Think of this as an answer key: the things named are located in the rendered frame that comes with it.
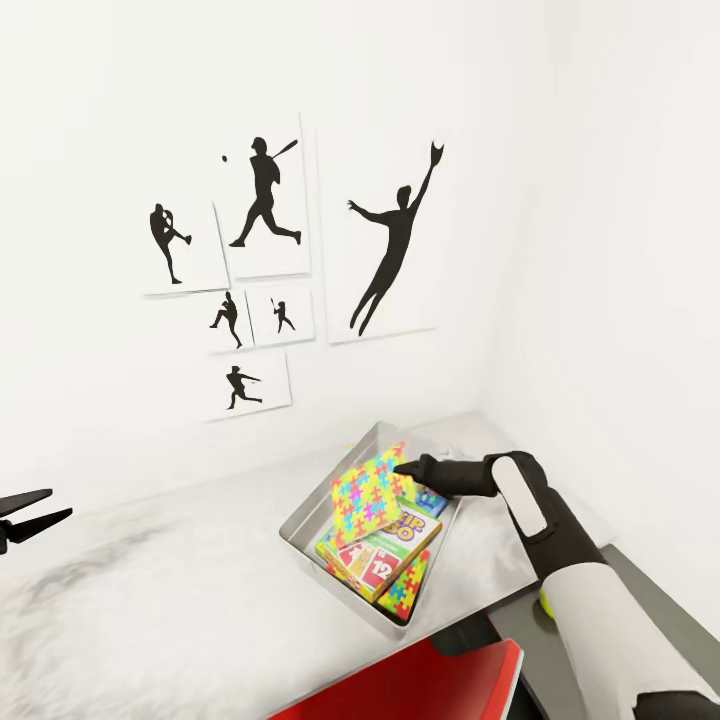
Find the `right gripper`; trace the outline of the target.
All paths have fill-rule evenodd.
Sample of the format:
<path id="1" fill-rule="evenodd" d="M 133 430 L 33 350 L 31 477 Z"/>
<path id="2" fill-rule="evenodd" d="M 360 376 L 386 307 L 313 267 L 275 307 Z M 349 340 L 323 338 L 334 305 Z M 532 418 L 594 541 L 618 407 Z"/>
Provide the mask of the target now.
<path id="1" fill-rule="evenodd" d="M 441 461 L 431 454 L 422 454 L 419 460 L 394 466 L 393 472 L 413 476 L 414 481 L 418 481 L 449 501 L 454 499 L 455 495 L 469 497 L 462 481 L 465 463 L 466 460 Z"/>

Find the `board game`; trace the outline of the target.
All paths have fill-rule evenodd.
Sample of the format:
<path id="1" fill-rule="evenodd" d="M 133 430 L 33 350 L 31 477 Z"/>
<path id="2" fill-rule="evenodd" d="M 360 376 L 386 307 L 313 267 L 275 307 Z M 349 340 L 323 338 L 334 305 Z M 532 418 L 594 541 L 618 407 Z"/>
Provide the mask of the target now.
<path id="1" fill-rule="evenodd" d="M 333 527 L 320 539 L 320 541 L 314 546 L 316 554 L 321 557 L 326 563 L 328 559 L 324 556 L 324 546 L 333 540 Z"/>
<path id="2" fill-rule="evenodd" d="M 408 493 L 396 494 L 402 514 L 366 538 L 324 546 L 324 556 L 368 604 L 374 603 L 382 592 L 399 576 L 414 558 L 442 530 L 443 524 L 434 515 L 416 504 L 406 502 Z"/>
<path id="3" fill-rule="evenodd" d="M 421 485 L 418 481 L 415 482 L 415 488 L 418 495 L 415 501 L 419 507 L 422 507 L 435 517 L 438 517 L 445 510 L 449 501 L 444 500 L 441 495 Z"/>

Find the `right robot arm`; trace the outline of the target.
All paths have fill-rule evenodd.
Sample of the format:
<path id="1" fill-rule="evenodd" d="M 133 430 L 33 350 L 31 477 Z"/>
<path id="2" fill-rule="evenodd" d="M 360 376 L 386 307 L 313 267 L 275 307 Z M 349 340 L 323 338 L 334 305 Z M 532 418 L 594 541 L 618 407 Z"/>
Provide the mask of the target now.
<path id="1" fill-rule="evenodd" d="M 439 455 L 393 467 L 449 501 L 499 492 L 545 592 L 589 720 L 720 720 L 720 697 L 665 639 L 545 470 L 524 453 Z"/>

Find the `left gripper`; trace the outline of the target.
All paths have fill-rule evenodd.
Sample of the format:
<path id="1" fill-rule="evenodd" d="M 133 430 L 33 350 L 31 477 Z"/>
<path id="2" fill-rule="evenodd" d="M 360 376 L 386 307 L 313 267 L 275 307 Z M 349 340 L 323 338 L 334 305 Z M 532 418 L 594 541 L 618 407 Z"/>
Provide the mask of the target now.
<path id="1" fill-rule="evenodd" d="M 12 523 L 9 519 L 1 521 L 2 518 L 40 502 L 53 494 L 53 488 L 46 488 L 14 496 L 0 497 L 0 555 L 8 552 L 8 543 L 23 543 L 23 541 L 38 535 L 41 531 L 49 529 L 55 523 L 71 517 L 73 510 L 69 507 L 22 523 Z"/>

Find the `jigsaw puzzle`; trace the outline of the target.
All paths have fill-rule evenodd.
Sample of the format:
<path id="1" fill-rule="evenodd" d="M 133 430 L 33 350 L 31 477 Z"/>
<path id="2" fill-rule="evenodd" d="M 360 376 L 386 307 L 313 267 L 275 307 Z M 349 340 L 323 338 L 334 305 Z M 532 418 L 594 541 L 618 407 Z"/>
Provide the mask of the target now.
<path id="1" fill-rule="evenodd" d="M 392 524 L 402 514 L 396 494 L 408 493 L 406 502 L 414 504 L 418 496 L 415 481 L 413 476 L 393 472 L 393 467 L 399 464 L 405 464 L 401 445 L 331 483 L 336 544 L 366 538 Z"/>
<path id="2" fill-rule="evenodd" d="M 423 549 L 375 600 L 376 605 L 406 623 L 429 557 L 430 551 Z M 325 571 L 349 585 L 349 582 L 332 565 L 327 565 Z"/>

